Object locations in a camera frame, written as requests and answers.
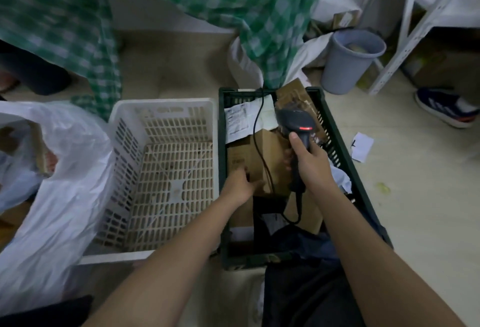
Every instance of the forearm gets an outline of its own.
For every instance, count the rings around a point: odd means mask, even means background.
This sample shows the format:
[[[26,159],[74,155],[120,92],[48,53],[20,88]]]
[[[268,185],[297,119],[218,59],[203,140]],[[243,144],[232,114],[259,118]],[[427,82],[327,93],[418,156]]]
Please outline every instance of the forearm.
[[[338,189],[313,194],[369,327],[464,325]]]
[[[234,210],[223,199],[213,202],[135,270],[85,326],[174,326]]]

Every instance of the hand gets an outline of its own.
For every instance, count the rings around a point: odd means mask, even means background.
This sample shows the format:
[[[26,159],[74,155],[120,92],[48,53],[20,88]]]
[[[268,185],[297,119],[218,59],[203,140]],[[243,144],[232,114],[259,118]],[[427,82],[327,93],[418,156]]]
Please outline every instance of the hand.
[[[339,189],[332,177],[330,163],[327,153],[310,139],[310,150],[303,146],[302,140],[295,132],[290,132],[288,136],[292,149],[285,151],[285,164],[287,169],[291,170],[290,162],[295,151],[298,157],[298,172],[308,190],[313,191],[317,188]]]
[[[254,191],[260,188],[263,184],[264,182],[262,180],[249,183],[245,168],[239,167],[232,171],[225,180],[219,199],[222,199],[237,209],[249,200],[254,194]]]

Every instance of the sneaker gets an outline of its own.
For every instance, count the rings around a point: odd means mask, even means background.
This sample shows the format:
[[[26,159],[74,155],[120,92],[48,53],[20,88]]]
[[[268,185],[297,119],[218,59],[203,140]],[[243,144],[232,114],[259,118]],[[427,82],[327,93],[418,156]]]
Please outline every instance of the sneaker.
[[[420,88],[415,93],[420,108],[455,128],[471,127],[479,109],[452,90]]]

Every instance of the plastic crate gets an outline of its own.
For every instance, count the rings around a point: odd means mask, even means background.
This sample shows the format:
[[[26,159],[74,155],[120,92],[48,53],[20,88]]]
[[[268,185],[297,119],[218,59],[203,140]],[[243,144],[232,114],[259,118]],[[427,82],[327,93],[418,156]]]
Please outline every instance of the plastic crate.
[[[144,259],[218,197],[216,108],[208,98],[115,105],[115,189],[80,264]]]
[[[264,89],[264,95],[272,94],[273,101],[277,100],[274,90]],[[342,137],[340,136],[339,130],[333,120],[332,114],[328,109],[327,103],[325,102],[325,96],[321,88],[318,87],[309,87],[307,88],[307,93],[310,95],[315,107],[318,110],[318,119],[325,130],[325,133],[328,137],[327,143],[324,145],[324,149],[327,152],[330,160],[333,161],[334,165],[342,169],[347,173],[352,181],[352,195],[353,204],[365,215],[369,215],[371,221],[378,226],[378,231],[380,236],[384,239],[386,243],[392,246],[390,238],[388,237],[387,231],[380,225],[377,215],[375,214],[374,208],[370,203],[370,200],[367,196],[367,192],[363,188],[363,184],[360,181],[359,175],[353,162],[351,160],[350,154],[345,147]],[[225,108],[230,108],[233,105],[244,103],[247,101],[252,101],[256,98],[261,98],[262,94],[260,91],[237,91],[231,88],[221,88],[219,90],[219,117],[218,117],[218,151],[219,151],[219,176],[220,176],[220,189],[222,189],[223,184],[227,176],[227,153],[225,146]],[[220,254],[222,258],[223,268],[225,270],[238,270],[238,269],[248,269],[253,267],[265,266],[267,263],[278,263],[280,261],[290,260],[293,258],[291,252],[277,252],[277,253],[264,253],[264,254],[251,254],[251,255],[242,255],[242,256],[233,256],[230,254],[230,238],[231,232],[230,227],[227,224],[225,229],[222,232],[221,242],[220,242]]]

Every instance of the green checkered cloth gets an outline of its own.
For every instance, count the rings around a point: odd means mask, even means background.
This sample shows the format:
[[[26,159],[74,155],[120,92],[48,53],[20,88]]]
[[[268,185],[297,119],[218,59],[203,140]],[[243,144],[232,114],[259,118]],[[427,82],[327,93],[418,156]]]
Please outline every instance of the green checkered cloth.
[[[169,0],[185,13],[237,28],[268,88],[282,85],[317,0]],[[107,119],[121,98],[107,0],[0,0],[0,39],[86,77],[94,97],[73,101]]]

